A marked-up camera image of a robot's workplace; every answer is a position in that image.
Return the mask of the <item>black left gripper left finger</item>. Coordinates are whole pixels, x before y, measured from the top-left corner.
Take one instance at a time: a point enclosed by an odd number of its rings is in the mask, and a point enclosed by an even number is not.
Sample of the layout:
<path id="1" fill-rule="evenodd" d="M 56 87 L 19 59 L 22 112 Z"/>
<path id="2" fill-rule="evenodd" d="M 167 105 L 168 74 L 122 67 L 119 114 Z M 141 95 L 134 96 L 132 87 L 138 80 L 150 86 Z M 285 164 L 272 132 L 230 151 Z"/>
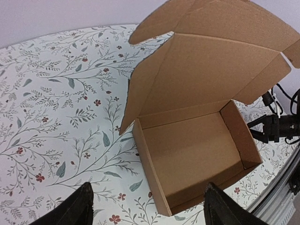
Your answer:
<path id="1" fill-rule="evenodd" d="M 59 206 L 31 225 L 92 225 L 93 199 L 92 186 L 85 182 Z"/>

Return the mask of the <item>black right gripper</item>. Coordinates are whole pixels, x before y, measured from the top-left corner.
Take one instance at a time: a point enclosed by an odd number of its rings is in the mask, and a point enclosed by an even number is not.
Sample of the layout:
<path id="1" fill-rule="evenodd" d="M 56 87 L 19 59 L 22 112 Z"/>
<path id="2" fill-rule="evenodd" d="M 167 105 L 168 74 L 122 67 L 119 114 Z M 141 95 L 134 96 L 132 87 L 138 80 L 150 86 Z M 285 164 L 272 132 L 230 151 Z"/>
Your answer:
<path id="1" fill-rule="evenodd" d="M 280 118 L 277 115 L 263 115 L 247 124 L 252 128 L 258 124 L 263 124 L 263 132 L 250 129 L 252 137 L 258 141 L 268 143 L 269 141 L 279 142 L 279 138 L 284 137 L 292 140 L 300 136 L 300 117 L 296 115 L 285 115 Z"/>

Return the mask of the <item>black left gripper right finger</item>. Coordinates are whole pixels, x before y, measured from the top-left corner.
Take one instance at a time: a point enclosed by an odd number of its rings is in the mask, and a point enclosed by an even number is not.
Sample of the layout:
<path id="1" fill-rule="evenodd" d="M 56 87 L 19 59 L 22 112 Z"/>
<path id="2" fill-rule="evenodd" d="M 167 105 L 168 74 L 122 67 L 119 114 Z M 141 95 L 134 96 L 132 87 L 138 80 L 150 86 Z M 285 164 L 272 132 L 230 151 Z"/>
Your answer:
<path id="1" fill-rule="evenodd" d="M 265 225 L 210 182 L 204 192 L 204 218 L 207 225 Z"/>

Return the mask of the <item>brown cardboard box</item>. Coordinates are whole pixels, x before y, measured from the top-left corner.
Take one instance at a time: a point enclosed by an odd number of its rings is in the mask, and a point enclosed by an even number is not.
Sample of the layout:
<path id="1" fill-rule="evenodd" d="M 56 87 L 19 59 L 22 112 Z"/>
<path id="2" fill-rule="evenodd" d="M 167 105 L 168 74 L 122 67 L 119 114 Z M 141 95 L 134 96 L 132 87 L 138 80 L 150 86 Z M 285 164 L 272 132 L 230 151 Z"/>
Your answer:
<path id="1" fill-rule="evenodd" d="M 132 33 L 173 35 L 134 69 L 120 132 L 133 136 L 159 214 L 203 201 L 262 163 L 236 101 L 251 104 L 300 66 L 300 35 L 248 0 L 170 0 Z"/>

